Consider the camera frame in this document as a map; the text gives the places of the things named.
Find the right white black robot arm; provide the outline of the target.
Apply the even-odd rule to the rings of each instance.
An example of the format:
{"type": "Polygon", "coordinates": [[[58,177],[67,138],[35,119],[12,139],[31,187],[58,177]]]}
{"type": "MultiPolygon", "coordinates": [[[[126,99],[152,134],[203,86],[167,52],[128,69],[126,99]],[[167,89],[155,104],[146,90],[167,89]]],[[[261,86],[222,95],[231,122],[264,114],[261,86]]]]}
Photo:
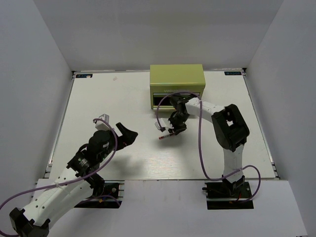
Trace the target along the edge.
{"type": "Polygon", "coordinates": [[[170,104],[175,109],[167,122],[170,125],[168,132],[172,135],[186,130],[186,121],[190,115],[213,124],[216,140],[223,148],[224,154],[223,192],[229,197],[236,196],[245,182],[242,153],[250,134],[238,107],[234,104],[217,106],[202,102],[193,95],[172,95],[170,104]]]}

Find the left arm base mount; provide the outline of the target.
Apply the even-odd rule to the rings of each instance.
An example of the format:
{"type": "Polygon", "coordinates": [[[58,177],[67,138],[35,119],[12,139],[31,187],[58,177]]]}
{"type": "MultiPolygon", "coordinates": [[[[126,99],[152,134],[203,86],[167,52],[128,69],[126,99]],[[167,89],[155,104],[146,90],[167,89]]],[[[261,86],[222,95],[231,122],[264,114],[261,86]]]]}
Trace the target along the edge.
{"type": "Polygon", "coordinates": [[[123,201],[124,181],[106,181],[101,195],[91,196],[75,208],[118,209],[123,201]]]}

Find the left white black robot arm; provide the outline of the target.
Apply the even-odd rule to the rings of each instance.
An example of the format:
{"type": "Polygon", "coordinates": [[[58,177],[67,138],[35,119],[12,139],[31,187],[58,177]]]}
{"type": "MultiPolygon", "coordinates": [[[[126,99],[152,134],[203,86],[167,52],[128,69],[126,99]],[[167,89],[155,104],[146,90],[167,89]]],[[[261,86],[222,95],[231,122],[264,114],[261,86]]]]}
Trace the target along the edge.
{"type": "Polygon", "coordinates": [[[69,210],[87,198],[107,195],[105,180],[98,174],[100,165],[106,165],[116,151],[130,146],[138,133],[120,122],[116,124],[121,132],[118,136],[102,119],[88,143],[82,145],[67,163],[53,184],[23,208],[15,208],[10,214],[14,231],[20,237],[46,237],[51,227],[69,210]]]}

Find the green metal drawer chest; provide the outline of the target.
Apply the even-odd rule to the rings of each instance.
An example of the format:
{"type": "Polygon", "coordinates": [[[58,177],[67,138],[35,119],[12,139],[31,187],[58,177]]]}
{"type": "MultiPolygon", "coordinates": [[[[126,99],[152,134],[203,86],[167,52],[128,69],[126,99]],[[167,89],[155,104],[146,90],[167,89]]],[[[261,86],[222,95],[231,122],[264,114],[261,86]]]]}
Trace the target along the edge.
{"type": "Polygon", "coordinates": [[[150,101],[151,109],[157,106],[165,110],[172,110],[169,99],[164,96],[180,92],[189,96],[190,92],[203,95],[206,86],[203,66],[201,64],[174,64],[150,66],[150,101]]]}

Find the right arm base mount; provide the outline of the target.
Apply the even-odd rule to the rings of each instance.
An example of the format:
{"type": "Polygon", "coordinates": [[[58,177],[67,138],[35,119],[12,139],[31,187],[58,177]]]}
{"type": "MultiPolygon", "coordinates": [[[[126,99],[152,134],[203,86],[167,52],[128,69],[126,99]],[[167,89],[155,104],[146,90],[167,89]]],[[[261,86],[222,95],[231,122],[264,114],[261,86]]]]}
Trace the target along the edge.
{"type": "Polygon", "coordinates": [[[252,200],[246,201],[252,196],[249,182],[245,182],[232,193],[222,182],[208,182],[202,187],[202,191],[206,195],[208,210],[244,210],[254,208],[252,200]]]}

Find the red gel pen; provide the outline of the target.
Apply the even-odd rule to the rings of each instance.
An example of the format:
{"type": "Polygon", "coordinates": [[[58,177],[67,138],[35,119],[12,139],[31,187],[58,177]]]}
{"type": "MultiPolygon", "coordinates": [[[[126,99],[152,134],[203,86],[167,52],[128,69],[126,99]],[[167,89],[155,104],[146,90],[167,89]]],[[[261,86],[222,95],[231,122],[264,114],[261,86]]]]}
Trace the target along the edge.
{"type": "Polygon", "coordinates": [[[160,137],[159,137],[159,140],[165,139],[165,138],[168,138],[168,137],[171,137],[171,136],[173,136],[173,135],[174,135],[174,133],[170,133],[170,134],[166,134],[166,135],[160,136],[160,137]]]}

